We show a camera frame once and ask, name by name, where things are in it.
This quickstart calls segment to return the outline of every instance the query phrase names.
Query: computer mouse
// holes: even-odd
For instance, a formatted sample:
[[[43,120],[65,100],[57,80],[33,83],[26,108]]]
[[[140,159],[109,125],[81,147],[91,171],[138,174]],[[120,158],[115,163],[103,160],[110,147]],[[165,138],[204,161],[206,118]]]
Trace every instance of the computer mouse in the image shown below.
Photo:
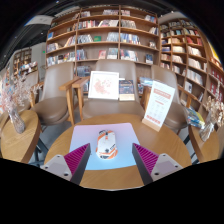
[[[111,130],[100,131],[97,139],[97,156],[101,159],[113,159],[117,152],[115,133]]]

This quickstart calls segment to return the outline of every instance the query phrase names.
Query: vase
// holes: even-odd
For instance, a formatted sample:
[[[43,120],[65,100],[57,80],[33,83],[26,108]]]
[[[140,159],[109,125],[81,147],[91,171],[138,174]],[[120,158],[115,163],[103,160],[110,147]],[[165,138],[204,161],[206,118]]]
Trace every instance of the vase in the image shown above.
[[[211,118],[211,114],[209,113],[208,119],[206,119],[205,127],[199,133],[203,142],[205,142],[209,138],[210,134],[214,131],[215,123],[216,122]]]
[[[17,108],[13,107],[8,111],[11,122],[14,125],[14,128],[17,133],[22,134],[26,128],[24,121],[19,116]]]

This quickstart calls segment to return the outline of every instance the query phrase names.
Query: pink stripes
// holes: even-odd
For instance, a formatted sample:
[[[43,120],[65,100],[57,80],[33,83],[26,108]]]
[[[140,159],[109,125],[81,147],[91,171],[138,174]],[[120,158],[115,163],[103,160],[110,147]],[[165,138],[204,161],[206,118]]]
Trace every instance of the pink stripes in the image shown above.
[[[159,155],[152,152],[149,149],[146,149],[146,148],[140,146],[140,145],[137,145],[135,143],[134,143],[134,145],[135,145],[137,152],[139,153],[139,156],[141,157],[142,162],[144,163],[147,171],[149,172],[149,174],[151,174],[151,172],[158,160]]]
[[[83,145],[64,156],[72,175],[75,173],[80,161],[82,160],[82,156],[88,145],[89,144]]]

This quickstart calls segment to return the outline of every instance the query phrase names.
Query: wooden table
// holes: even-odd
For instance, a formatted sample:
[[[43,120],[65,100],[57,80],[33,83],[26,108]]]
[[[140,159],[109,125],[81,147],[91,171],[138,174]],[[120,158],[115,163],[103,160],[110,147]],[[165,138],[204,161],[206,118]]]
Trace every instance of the wooden table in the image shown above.
[[[200,129],[192,125],[188,126],[189,137],[194,148],[195,154],[200,163],[216,160],[219,158],[219,138],[214,130],[209,138],[203,142],[199,135]]]
[[[4,159],[28,163],[38,143],[41,126],[34,111],[25,110],[19,115],[25,122],[26,129],[18,134],[9,120],[2,131],[1,151]]]
[[[131,123],[140,144],[158,154],[167,153],[181,166],[191,165],[189,152],[182,140],[169,128],[163,126],[156,132],[142,122],[142,117],[133,114],[111,114],[83,120],[76,125],[100,125]],[[63,132],[52,144],[45,158],[46,164],[56,154],[69,153],[73,128]],[[143,186],[136,165],[110,170],[85,170],[80,186],[93,189],[128,189]]]

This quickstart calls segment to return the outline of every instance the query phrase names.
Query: floor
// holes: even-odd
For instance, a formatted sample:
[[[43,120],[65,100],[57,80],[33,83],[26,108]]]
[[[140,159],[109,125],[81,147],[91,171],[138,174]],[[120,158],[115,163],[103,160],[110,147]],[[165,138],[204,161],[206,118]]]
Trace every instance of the floor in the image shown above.
[[[80,122],[80,115],[79,115],[79,109],[78,107],[74,110],[74,115],[75,115],[75,122]],[[46,145],[46,147],[49,149],[53,142],[68,128],[71,127],[71,123],[68,121],[65,121],[61,124],[54,125],[54,126],[48,126],[43,133],[40,134],[40,139],[42,142]],[[181,132],[179,133],[179,137],[184,141],[185,138],[188,136],[188,128],[186,127],[185,129],[182,129]],[[192,155],[194,150],[191,144],[191,141],[189,141],[186,145],[189,154]],[[39,160],[44,159],[44,154],[43,153],[38,153]],[[197,159],[196,155],[193,156],[192,162],[194,162]],[[31,157],[30,162],[34,162],[35,158],[34,155]]]

